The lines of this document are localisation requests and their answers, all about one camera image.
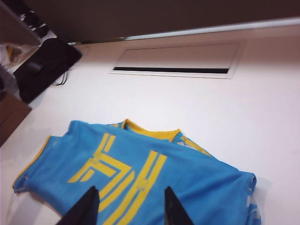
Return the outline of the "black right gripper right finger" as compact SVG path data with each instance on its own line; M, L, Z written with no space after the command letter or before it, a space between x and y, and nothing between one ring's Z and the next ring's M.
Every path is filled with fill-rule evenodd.
M165 225L193 225L189 215L171 187L165 189Z

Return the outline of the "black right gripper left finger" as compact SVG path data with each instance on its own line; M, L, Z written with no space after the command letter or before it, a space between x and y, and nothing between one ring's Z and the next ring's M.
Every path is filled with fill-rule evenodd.
M75 205L60 219L58 225L96 225L99 194L95 186L89 188Z

